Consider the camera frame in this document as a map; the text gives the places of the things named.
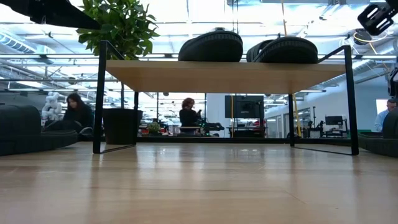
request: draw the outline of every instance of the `man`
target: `man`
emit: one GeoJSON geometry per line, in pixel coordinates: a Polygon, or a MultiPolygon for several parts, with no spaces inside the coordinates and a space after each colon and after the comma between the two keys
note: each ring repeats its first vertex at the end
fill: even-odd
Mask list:
{"type": "Polygon", "coordinates": [[[397,107],[397,101],[396,100],[388,100],[387,101],[387,110],[379,113],[376,116],[376,120],[374,121],[374,127],[376,128],[376,132],[382,132],[383,131],[384,119],[386,118],[387,114],[390,113],[390,111],[392,111],[396,107],[397,107]]]}

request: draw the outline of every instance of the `table top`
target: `table top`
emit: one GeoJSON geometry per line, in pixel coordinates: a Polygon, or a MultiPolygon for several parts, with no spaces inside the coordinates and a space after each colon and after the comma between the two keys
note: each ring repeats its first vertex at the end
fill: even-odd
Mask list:
{"type": "Polygon", "coordinates": [[[344,74],[345,66],[108,60],[106,70],[134,91],[288,94],[344,74]]]}

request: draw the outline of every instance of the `person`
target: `person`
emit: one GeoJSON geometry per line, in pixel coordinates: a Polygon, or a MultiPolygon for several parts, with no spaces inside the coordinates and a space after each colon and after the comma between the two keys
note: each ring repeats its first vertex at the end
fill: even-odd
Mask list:
{"type": "Polygon", "coordinates": [[[393,109],[397,107],[397,101],[396,100],[388,100],[387,101],[387,110],[380,112],[376,116],[376,120],[374,121],[374,127],[376,129],[376,132],[382,132],[383,131],[383,123],[384,119],[386,118],[387,114],[390,113],[393,109]]]}
{"type": "Polygon", "coordinates": [[[91,108],[86,105],[77,93],[67,97],[68,108],[62,121],[55,121],[45,127],[46,131],[75,130],[80,133],[85,128],[92,128],[94,116],[91,108]]]}
{"type": "MultiPolygon", "coordinates": [[[[195,100],[192,98],[186,98],[182,101],[182,109],[180,110],[180,122],[181,127],[196,127],[198,126],[197,122],[200,119],[201,110],[196,112],[192,110],[193,105],[195,104],[195,100]]],[[[195,135],[195,129],[180,129],[182,133],[195,135]]]]}

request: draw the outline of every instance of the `black metal frame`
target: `black metal frame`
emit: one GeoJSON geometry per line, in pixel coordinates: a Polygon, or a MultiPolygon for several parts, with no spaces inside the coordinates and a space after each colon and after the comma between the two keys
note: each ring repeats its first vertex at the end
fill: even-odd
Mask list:
{"type": "MultiPolygon", "coordinates": [[[[102,125],[102,110],[103,110],[103,97],[104,97],[104,81],[105,81],[105,71],[106,71],[106,59],[108,51],[113,53],[118,59],[124,60],[124,57],[107,41],[102,40],[100,44],[99,50],[99,66],[98,66],[98,84],[97,84],[97,92],[96,92],[96,106],[95,106],[95,123],[94,123],[94,140],[93,140],[93,153],[100,154],[105,152],[111,152],[119,149],[125,149],[126,146],[117,147],[114,149],[109,149],[101,152],[101,125],[102,125]]],[[[323,62],[324,60],[330,58],[332,55],[338,54],[341,51],[344,51],[345,56],[345,69],[346,69],[346,82],[347,82],[347,97],[348,97],[348,114],[349,114],[349,127],[350,127],[350,135],[351,139],[295,139],[294,138],[294,111],[293,111],[293,94],[289,94],[289,139],[220,139],[220,138],[137,138],[137,135],[133,135],[133,145],[139,142],[198,142],[198,143],[280,143],[286,144],[290,143],[291,147],[295,147],[295,144],[335,144],[335,145],[351,145],[351,154],[340,153],[340,152],[331,152],[331,151],[322,151],[322,152],[330,152],[336,154],[344,154],[344,155],[358,155],[359,147],[358,147],[358,129],[356,125],[356,106],[355,106],[355,90],[354,90],[354,75],[353,75],[353,61],[351,58],[351,48],[348,45],[341,46],[336,50],[332,51],[330,54],[321,58],[318,63],[323,62]]],[[[124,105],[124,86],[122,84],[122,106],[124,105]]],[[[134,109],[138,110],[138,92],[134,92],[134,109]]],[[[138,113],[135,113],[135,119],[133,119],[133,126],[137,126],[138,113]]]]}

